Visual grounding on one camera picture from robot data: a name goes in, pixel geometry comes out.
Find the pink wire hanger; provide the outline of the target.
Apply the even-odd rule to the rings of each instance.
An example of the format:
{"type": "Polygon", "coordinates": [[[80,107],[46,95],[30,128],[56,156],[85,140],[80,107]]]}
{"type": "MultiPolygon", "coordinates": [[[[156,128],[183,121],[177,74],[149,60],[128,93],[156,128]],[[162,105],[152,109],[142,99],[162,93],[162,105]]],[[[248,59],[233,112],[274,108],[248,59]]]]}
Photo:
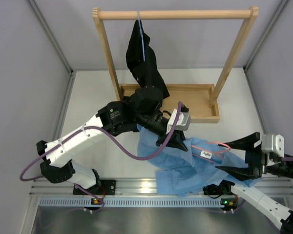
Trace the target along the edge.
{"type": "Polygon", "coordinates": [[[231,150],[231,147],[225,143],[217,141],[205,141],[191,145],[192,155],[215,164],[217,160],[223,160],[225,153],[231,150]]]}

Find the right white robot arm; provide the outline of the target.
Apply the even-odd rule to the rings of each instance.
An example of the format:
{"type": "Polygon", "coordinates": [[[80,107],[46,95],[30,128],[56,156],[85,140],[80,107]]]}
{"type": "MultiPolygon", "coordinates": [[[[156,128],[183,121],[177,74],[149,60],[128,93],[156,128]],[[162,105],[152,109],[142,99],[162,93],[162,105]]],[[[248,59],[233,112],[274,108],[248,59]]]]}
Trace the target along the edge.
{"type": "Polygon", "coordinates": [[[293,234],[293,155],[284,152],[282,135],[255,132],[226,143],[245,152],[247,166],[217,166],[231,175],[208,185],[205,195],[234,195],[262,213],[281,234],[293,234]]]}

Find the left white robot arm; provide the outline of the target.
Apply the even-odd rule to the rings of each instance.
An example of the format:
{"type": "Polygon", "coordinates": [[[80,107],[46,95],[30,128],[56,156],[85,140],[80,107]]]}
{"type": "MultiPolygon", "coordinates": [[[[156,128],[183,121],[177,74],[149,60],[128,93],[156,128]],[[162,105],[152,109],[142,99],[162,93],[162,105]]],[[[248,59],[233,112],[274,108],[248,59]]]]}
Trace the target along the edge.
{"type": "Polygon", "coordinates": [[[139,88],[123,101],[108,103],[88,122],[66,136],[52,142],[38,142],[37,151],[43,159],[40,164],[42,176],[53,184],[69,181],[91,195],[98,193],[101,181],[97,171],[76,163],[73,157],[105,136],[114,140],[122,133],[132,132],[138,125],[158,137],[156,146],[159,151],[165,146],[187,151],[184,131],[190,124],[189,109],[179,103],[166,118],[160,110],[163,99],[162,92],[154,86],[139,88]]]}

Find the light blue shirt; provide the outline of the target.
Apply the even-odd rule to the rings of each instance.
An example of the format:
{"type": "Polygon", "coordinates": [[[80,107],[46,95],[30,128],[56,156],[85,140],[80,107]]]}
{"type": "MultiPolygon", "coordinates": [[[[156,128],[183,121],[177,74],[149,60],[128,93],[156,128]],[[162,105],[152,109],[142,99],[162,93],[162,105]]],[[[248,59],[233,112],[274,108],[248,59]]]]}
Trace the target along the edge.
{"type": "Polygon", "coordinates": [[[184,141],[187,152],[179,149],[165,147],[149,163],[159,168],[156,172],[157,193],[160,195],[187,196],[189,193],[197,194],[204,187],[211,184],[219,185],[223,180],[235,184],[254,186],[260,179],[239,181],[228,173],[215,166],[247,167],[243,159],[232,151],[225,153],[223,160],[215,164],[192,155],[191,144],[202,143],[207,140],[191,137],[184,141]]]}

